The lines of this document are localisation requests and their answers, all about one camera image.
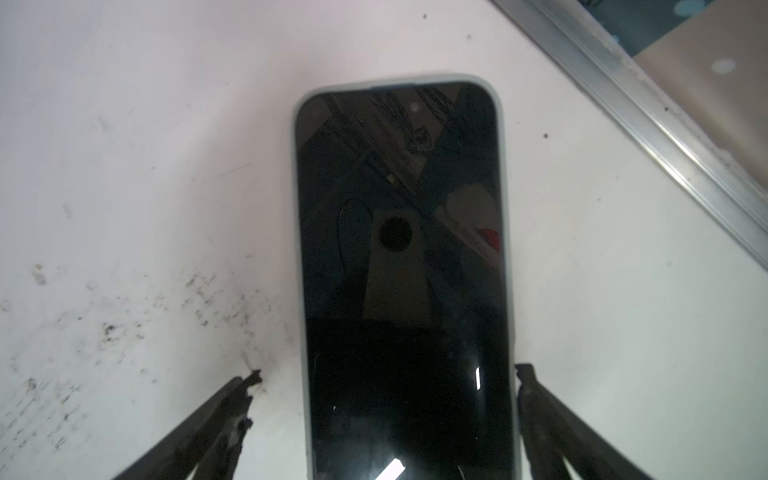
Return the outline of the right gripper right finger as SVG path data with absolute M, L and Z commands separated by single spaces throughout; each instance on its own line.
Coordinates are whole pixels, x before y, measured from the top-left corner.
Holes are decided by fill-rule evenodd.
M 629 461 L 541 384 L 531 364 L 515 366 L 520 433 L 534 479 L 643 479 Z

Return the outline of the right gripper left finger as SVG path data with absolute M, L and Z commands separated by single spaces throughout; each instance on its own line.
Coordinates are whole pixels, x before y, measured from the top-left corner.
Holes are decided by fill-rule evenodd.
M 195 410 L 118 479 L 231 479 L 253 421 L 248 389 L 262 382 L 253 370 L 235 377 Z

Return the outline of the black phone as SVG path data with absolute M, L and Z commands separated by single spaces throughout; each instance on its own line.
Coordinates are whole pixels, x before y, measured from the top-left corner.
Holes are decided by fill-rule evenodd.
M 308 474 L 517 474 L 500 105 L 470 76 L 329 87 L 293 120 Z

